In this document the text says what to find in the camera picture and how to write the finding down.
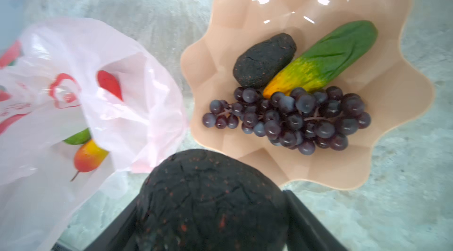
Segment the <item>purple grape bunch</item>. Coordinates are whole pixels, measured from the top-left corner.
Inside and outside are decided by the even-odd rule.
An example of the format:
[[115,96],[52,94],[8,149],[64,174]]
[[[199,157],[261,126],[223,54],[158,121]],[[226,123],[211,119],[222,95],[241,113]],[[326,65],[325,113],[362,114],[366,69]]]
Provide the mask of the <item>purple grape bunch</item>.
[[362,98],[336,86],[312,93],[297,87],[289,95],[278,91],[270,98],[256,89],[238,87],[234,98],[234,103],[212,100],[202,124],[220,130],[240,127],[245,134],[266,137],[274,146],[305,156],[316,148],[346,149],[348,136],[372,122]]

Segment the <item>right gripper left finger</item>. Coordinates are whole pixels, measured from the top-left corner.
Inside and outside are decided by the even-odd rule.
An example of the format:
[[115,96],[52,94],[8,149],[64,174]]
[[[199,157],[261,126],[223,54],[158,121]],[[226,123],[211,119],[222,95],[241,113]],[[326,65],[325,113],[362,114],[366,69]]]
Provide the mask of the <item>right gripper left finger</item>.
[[85,251],[138,251],[137,203],[138,198],[134,198],[107,229],[85,248]]

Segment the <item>pink plastic bag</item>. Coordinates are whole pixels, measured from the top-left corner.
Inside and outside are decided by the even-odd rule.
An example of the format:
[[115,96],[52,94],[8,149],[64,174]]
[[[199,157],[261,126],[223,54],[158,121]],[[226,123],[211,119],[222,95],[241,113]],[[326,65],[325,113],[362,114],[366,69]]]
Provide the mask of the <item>pink plastic bag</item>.
[[[76,174],[89,128],[109,152]],[[117,172],[148,173],[188,128],[181,91],[142,45],[91,18],[28,27],[1,57],[1,249],[48,251]]]

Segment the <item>pink fruit plate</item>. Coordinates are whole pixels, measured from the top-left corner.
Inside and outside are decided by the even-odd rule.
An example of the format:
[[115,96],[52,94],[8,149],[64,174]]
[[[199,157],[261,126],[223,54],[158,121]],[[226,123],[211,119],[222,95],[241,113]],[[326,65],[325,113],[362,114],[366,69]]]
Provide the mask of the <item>pink fruit plate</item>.
[[[202,146],[263,172],[276,184],[306,180],[338,190],[367,181],[375,143],[416,119],[434,100],[432,83],[404,59],[400,40],[413,0],[214,0],[206,34],[180,59],[195,101],[190,131]],[[311,156],[272,145],[240,128],[207,128],[202,116],[213,99],[230,99],[238,87],[234,66],[252,46],[280,34],[296,43],[294,61],[265,85],[264,96],[296,87],[328,85],[358,94],[372,118],[349,136],[343,151]]]

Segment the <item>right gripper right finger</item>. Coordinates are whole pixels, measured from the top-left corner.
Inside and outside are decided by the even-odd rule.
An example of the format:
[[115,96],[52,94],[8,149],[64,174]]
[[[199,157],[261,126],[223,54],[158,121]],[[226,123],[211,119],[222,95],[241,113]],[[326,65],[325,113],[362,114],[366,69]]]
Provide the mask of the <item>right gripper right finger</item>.
[[283,193],[290,215],[289,251],[347,251],[292,191]]

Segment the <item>dark avocado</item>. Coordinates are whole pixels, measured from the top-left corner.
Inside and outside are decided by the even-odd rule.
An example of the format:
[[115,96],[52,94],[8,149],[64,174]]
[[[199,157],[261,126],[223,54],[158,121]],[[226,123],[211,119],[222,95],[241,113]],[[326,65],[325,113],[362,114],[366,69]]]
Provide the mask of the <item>dark avocado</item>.
[[244,88],[260,89],[294,58],[297,46],[292,36],[280,33],[260,42],[240,55],[233,76]]
[[203,149],[155,167],[135,210],[135,251],[280,251],[289,228],[284,194],[272,180]]

